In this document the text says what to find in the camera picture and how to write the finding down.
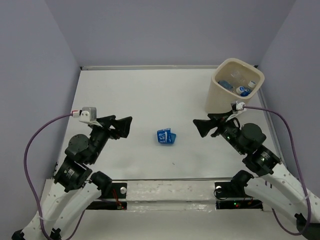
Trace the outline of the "labelled bottle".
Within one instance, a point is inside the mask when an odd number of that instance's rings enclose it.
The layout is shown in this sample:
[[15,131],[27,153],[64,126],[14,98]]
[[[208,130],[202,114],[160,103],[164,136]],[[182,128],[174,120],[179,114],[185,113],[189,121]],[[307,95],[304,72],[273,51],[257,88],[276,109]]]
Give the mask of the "labelled bottle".
[[241,97],[246,97],[251,93],[251,89],[249,89],[248,87],[239,86],[238,88],[236,88],[235,93]]
[[251,88],[251,89],[254,89],[255,86],[256,86],[256,83],[251,80],[250,82],[248,82],[247,86],[248,86],[249,88]]

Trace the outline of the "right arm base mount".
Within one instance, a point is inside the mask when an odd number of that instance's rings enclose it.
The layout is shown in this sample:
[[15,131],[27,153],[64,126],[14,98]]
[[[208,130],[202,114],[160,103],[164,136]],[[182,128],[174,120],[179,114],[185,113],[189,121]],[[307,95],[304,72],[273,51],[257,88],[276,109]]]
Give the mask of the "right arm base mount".
[[216,199],[217,210],[263,210],[262,201],[255,199],[245,193],[245,187],[254,176],[240,170],[229,181],[218,181],[214,183],[213,195]]

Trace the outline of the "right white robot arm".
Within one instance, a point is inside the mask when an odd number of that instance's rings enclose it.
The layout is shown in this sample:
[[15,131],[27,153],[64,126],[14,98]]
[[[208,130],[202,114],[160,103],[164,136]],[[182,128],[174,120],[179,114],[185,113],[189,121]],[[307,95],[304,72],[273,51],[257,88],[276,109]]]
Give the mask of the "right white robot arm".
[[240,155],[248,170],[240,170],[221,193],[257,198],[295,224],[297,234],[307,240],[320,238],[320,198],[303,186],[263,143],[266,135],[254,123],[240,125],[231,113],[209,114],[193,120],[201,137],[223,137]]

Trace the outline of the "clear unlabelled bottle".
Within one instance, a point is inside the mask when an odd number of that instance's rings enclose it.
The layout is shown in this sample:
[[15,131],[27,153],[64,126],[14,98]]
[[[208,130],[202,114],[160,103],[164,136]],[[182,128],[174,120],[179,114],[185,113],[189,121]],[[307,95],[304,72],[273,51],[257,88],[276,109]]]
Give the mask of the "clear unlabelled bottle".
[[235,69],[230,73],[231,77],[234,79],[234,81],[238,82],[238,83],[245,83],[247,80],[245,78],[245,76],[242,74],[241,71]]

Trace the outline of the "loose blue bottle label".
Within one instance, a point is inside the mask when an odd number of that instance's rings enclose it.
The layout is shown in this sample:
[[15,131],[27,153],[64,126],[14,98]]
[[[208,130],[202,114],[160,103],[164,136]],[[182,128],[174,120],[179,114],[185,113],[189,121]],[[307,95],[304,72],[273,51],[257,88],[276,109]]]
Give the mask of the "loose blue bottle label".
[[171,131],[171,128],[160,129],[156,132],[157,141],[163,145],[173,145],[177,135]]

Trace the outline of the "cream plastic bin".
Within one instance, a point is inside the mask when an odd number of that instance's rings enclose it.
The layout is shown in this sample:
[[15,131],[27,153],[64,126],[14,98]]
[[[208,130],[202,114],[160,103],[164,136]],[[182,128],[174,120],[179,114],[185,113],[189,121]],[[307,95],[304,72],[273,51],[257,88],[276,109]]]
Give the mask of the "cream plastic bin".
[[[246,82],[243,84],[234,81],[231,76],[231,72],[234,70],[240,71],[246,78]],[[233,90],[229,91],[218,84],[218,81],[228,81]],[[256,83],[255,88],[249,88],[248,82],[254,81]],[[237,58],[228,58],[223,61],[210,79],[210,85],[205,101],[205,111],[208,114],[220,114],[229,112],[232,107],[231,103],[236,101],[248,103],[251,98],[258,92],[265,81],[265,75],[256,67]],[[251,89],[251,93],[248,96],[240,96],[236,93],[236,88],[243,86]]]

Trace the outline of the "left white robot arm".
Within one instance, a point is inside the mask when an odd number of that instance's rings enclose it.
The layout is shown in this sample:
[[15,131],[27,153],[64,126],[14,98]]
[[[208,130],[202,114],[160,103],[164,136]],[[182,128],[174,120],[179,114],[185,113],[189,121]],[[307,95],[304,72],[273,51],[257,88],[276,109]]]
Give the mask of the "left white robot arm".
[[81,219],[95,200],[105,198],[112,190],[112,179],[101,171],[93,172],[108,140],[127,138],[133,118],[81,117],[91,128],[89,136],[74,135],[65,149],[65,158],[53,177],[43,201],[35,193],[37,212],[30,223],[13,233],[13,240],[60,240],[75,218]]

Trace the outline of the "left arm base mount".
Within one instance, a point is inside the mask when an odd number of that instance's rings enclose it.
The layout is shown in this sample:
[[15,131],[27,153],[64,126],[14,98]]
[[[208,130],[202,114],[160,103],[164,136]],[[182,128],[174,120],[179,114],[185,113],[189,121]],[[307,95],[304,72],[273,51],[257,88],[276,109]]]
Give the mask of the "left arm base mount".
[[114,181],[107,195],[94,200],[87,210],[124,211],[127,209],[128,184],[124,181]]

